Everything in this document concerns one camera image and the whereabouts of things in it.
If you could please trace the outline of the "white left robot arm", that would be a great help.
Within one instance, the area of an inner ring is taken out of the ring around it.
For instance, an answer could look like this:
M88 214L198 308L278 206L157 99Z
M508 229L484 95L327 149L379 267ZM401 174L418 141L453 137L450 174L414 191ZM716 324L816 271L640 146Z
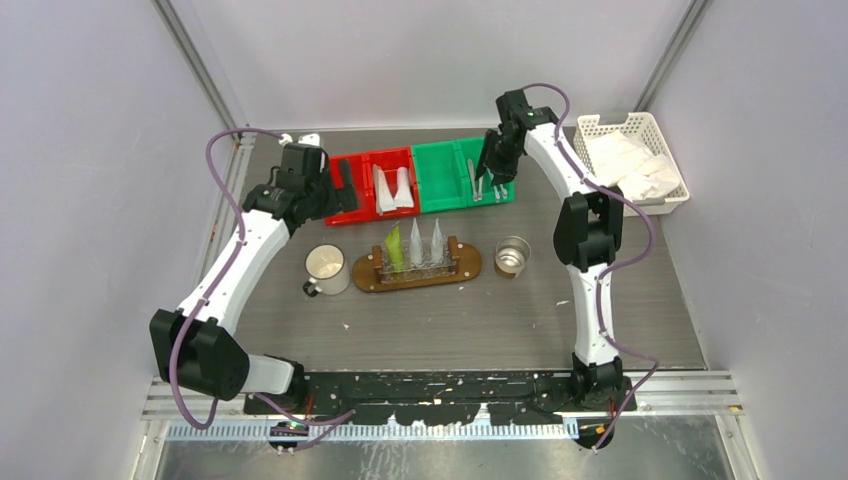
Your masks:
M221 401L267 393L280 412L298 412L307 398L296 380L300 364L250 355L234 338L245 304L270 261L304 223L358 209L351 168L340 164L334 182L319 134L278 136L279 164L269 181L242 203L228 200L236 229L206 276L179 306L159 309L150 321L155 358L168 383Z

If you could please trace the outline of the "clear acrylic wooden rack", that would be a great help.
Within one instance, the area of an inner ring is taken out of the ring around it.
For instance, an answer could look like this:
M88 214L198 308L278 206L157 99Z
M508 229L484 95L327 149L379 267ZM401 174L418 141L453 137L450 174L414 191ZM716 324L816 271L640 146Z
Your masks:
M366 260L376 281L385 286L448 277L459 268L459 256L451 253L448 243L436 254L431 244L422 242L411 250L408 239L394 236L375 245Z

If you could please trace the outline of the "lime green toothpaste tube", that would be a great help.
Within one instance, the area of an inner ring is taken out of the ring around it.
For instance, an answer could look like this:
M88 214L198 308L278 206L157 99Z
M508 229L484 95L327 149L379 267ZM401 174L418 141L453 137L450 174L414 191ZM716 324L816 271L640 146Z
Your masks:
M398 225L395 225L385 238L385 245L392 270L394 272L403 270L405 268L405 257Z

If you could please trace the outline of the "shiny metal cup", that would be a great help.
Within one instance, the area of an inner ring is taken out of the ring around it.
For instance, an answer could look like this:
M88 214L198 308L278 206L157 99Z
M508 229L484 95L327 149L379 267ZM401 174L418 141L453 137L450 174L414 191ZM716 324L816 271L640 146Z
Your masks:
M521 237L507 236L495 247L494 268L498 275L514 279L518 277L531 258L531 247Z

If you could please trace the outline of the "grey toothpaste tube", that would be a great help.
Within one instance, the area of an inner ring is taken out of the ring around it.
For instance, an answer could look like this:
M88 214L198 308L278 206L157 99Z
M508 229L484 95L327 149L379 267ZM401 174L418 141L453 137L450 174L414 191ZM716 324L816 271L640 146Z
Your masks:
M445 239L441 231L439 219L436 219L430 242L430 261L433 265L441 264L444 260Z

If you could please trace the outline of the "white enamel mug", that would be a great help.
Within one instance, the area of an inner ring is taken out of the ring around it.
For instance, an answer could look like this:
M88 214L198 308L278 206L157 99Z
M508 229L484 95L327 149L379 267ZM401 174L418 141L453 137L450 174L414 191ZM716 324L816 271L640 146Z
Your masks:
M308 280L302 290L308 297L338 295L350 284L349 262L335 245L318 245L310 250L305 258L305 269Z

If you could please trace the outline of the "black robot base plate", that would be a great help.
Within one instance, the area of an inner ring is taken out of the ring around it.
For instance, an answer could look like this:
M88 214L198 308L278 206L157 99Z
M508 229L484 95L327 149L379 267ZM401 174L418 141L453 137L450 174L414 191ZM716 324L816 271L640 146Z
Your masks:
M495 426L548 425L566 413L607 418L632 387L578 397L567 370L308 372L291 393L267 402L249 398L247 414L271 414L279 405L332 419L351 412L355 425L468 425L488 417Z

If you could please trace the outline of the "brown oval wooden tray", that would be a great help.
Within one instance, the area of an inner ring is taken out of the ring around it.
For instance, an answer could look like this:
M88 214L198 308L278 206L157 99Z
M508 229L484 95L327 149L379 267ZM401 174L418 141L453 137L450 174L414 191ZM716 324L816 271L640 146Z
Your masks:
M469 243L456 243L455 237L449 240L446 266L403 272L388 271L388 266L384 266L386 256L375 245L371 253L360 257L353 264L352 282L365 293L384 293L460 283L476 278L482 271L482 254Z

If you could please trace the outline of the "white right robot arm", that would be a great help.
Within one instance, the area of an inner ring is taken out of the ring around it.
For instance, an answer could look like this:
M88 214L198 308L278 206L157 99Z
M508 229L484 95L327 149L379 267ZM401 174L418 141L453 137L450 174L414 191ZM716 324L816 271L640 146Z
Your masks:
M533 159L561 200L553 233L554 251L573 288L577 327L568 395L584 410L596 410L623 385L623 365L612 343L611 276L621 247L623 205L589 186L586 167L563 143L563 129L548 107L530 105L521 90L496 100L500 118L484 136L475 170L494 189L512 182L521 157Z

